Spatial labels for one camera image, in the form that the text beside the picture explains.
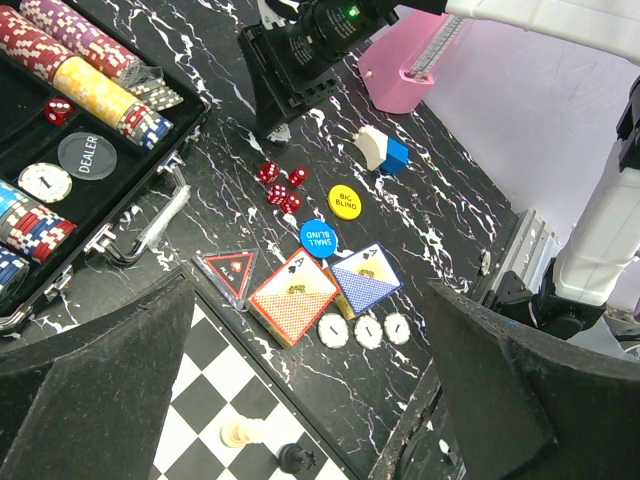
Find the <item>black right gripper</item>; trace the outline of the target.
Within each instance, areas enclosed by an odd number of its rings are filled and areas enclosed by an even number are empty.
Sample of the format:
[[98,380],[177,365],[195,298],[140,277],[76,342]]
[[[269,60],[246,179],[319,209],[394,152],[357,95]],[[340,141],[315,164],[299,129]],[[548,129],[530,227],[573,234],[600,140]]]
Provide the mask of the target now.
[[246,26],[237,38],[256,101],[255,134],[267,138],[332,96],[335,76],[329,69],[383,26],[397,21],[397,5],[396,1],[266,1],[264,27]]

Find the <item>black poker set case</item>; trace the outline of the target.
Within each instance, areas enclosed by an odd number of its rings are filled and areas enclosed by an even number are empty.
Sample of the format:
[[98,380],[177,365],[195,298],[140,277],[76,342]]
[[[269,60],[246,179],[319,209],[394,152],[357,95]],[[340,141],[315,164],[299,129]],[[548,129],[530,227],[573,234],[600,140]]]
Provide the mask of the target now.
[[208,105],[68,1],[1,5],[1,329],[17,330],[105,246]]

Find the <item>grey white chip stack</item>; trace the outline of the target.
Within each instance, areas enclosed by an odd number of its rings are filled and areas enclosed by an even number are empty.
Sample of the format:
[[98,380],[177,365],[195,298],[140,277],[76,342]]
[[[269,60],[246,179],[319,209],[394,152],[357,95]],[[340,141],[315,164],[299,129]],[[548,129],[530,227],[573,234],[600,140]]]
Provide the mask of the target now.
[[277,145],[286,145],[291,139],[289,125],[279,125],[267,136],[267,139]]

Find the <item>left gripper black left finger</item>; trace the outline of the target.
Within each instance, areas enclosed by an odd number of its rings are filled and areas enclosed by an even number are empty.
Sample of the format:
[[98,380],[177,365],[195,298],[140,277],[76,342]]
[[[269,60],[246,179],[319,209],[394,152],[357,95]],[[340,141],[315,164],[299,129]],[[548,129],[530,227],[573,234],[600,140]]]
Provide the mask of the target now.
[[2,355],[2,478],[148,478],[193,313],[177,278]]

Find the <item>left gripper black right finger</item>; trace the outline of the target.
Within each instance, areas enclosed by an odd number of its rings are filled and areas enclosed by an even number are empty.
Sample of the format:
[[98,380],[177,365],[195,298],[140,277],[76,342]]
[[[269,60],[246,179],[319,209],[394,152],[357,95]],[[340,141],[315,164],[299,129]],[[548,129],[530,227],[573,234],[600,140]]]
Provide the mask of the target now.
[[424,287],[431,354],[471,479],[636,479],[639,365]]

